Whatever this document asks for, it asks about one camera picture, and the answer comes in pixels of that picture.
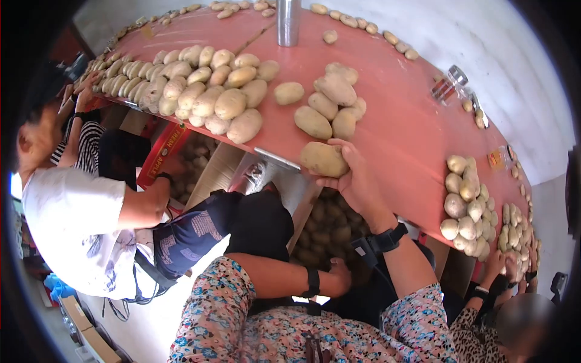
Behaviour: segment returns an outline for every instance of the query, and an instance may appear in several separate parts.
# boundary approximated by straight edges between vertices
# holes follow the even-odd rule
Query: floral shirt
[[[462,362],[508,362],[498,349],[498,335],[493,328],[474,325],[478,310],[464,308],[450,327]]]
[[[278,307],[249,318],[255,298],[254,285],[238,263],[214,260],[186,301],[168,362],[304,362],[309,331],[337,362],[458,360],[437,283],[387,308],[385,333],[326,311],[311,316],[304,307]]]

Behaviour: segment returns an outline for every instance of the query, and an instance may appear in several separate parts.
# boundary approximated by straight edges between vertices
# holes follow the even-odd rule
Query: pink floral shirt
[[[182,313],[168,362],[304,362],[304,332],[321,339],[337,362],[458,361],[439,284],[399,299],[369,324],[304,307],[278,307],[248,318],[256,298],[248,274],[226,257],[202,273]]]

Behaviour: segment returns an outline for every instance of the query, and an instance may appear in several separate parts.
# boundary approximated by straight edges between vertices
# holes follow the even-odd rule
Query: black bag strap
[[[170,280],[162,275],[161,272],[154,265],[152,265],[149,260],[137,249],[135,252],[135,262],[141,266],[142,269],[155,281],[159,284],[159,286],[163,286],[166,289],[174,286],[177,281]]]

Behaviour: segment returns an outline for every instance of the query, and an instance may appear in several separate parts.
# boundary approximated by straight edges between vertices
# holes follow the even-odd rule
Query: white wall
[[[190,1],[89,0],[74,21],[99,54],[123,26]],[[393,32],[440,69],[461,67],[531,185],[565,172],[575,143],[571,111],[542,44],[508,0],[318,1]],[[311,3],[302,2],[304,8]]]
[[[567,234],[565,174],[533,186],[531,195],[535,210],[535,235],[543,241],[537,292],[552,298],[550,288],[553,276],[558,271],[570,274],[573,258],[576,258],[575,241]]]

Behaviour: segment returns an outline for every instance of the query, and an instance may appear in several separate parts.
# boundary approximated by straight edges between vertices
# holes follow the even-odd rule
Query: striped shirt
[[[69,122],[63,140],[51,155],[51,162],[58,164],[69,140],[73,123]],[[73,168],[88,172],[93,176],[99,175],[99,139],[105,129],[94,121],[87,121],[81,127],[81,135],[78,144],[78,159]]]

